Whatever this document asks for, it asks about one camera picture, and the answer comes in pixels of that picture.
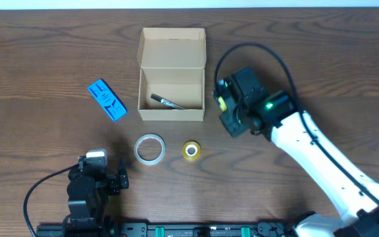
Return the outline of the yellow highlighter pen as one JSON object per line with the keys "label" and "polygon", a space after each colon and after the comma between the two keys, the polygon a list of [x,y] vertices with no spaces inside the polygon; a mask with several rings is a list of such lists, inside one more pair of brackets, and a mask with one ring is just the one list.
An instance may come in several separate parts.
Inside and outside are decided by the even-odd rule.
{"label": "yellow highlighter pen", "polygon": [[222,112],[227,111],[228,108],[226,102],[222,97],[217,97],[217,102]]}

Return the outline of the small yellow tape roll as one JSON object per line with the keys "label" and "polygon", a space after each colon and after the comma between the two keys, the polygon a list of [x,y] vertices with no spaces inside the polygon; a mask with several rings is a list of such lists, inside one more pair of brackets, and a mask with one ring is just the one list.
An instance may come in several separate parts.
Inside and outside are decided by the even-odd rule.
{"label": "small yellow tape roll", "polygon": [[182,148],[184,159],[187,161],[196,161],[201,154],[201,146],[195,142],[186,142]]}

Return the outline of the black white marker pen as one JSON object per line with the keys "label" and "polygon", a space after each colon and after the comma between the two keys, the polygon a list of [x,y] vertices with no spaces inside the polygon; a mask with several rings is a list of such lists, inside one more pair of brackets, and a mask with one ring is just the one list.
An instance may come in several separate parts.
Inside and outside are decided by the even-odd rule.
{"label": "black white marker pen", "polygon": [[159,103],[163,104],[163,105],[166,105],[167,107],[170,107],[172,109],[179,109],[179,110],[185,110],[185,108],[181,107],[180,105],[174,103],[174,102],[171,102],[159,95],[156,95],[154,93],[151,94],[150,96],[151,99],[154,99],[155,101],[158,101]]}

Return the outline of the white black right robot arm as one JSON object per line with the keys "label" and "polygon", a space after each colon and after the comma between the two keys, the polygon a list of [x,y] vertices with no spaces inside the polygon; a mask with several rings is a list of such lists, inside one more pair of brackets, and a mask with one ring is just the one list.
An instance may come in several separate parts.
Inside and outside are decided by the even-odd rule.
{"label": "white black right robot arm", "polygon": [[290,155],[328,196],[338,218],[307,214],[293,223],[293,236],[379,236],[379,183],[358,169],[299,112],[285,91],[270,95],[250,68],[215,80],[220,120],[231,136],[249,130]]}

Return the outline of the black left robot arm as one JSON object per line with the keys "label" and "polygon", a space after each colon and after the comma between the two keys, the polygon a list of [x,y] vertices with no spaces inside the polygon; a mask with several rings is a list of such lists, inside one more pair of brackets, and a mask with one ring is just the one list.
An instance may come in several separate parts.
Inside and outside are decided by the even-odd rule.
{"label": "black left robot arm", "polygon": [[116,174],[107,174],[103,157],[80,156],[78,166],[71,169],[67,186],[68,208],[72,227],[78,230],[102,228],[105,208],[110,196],[129,188],[128,174],[119,162]]}

